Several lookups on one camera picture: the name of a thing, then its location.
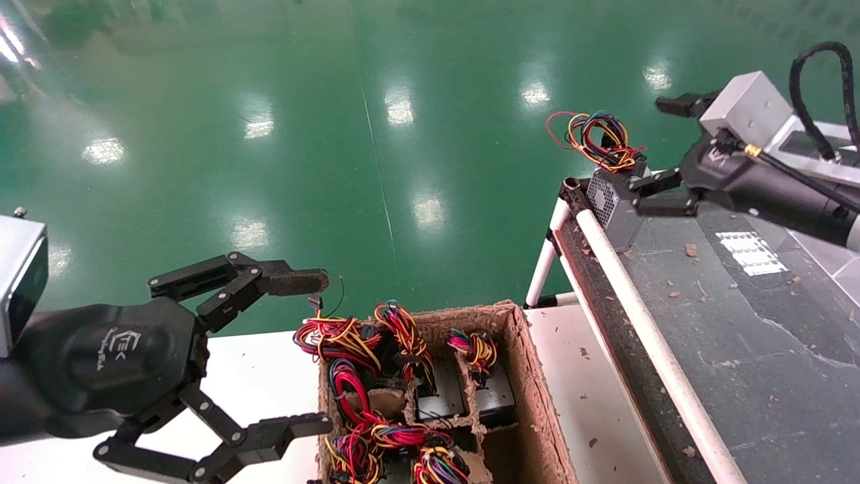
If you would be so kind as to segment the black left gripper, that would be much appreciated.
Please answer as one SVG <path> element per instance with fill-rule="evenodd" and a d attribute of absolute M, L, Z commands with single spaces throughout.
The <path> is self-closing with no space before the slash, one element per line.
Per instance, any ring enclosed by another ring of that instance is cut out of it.
<path fill-rule="evenodd" d="M 328 287 L 323 269 L 230 252 L 154 276 L 154 300 L 142 305 L 36 313 L 13 347 L 13 435 L 88 438 L 117 430 L 94 459 L 163 483 L 227 483 L 250 465 L 281 460 L 294 440 L 331 432 L 331 418 L 305 413 L 240 426 L 198 384 L 206 373 L 205 333 L 218 333 L 264 295 Z M 209 298 L 196 316 L 178 304 L 202 294 Z M 219 437 L 215 450 L 192 460 L 138 446 L 144 433 L 186 409 Z"/>

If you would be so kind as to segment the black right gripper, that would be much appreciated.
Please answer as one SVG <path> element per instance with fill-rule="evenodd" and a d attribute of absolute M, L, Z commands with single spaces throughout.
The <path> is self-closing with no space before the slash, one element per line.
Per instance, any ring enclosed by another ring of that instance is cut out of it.
<path fill-rule="evenodd" d="M 659 96 L 660 113 L 700 118 L 720 92 Z M 694 217 L 700 195 L 733 212 L 745 212 L 833 245 L 852 245 L 852 187 L 810 177 L 801 171 L 788 174 L 771 163 L 735 151 L 718 150 L 704 132 L 685 153 L 680 169 L 664 169 L 628 181 L 632 206 L 645 217 Z"/>

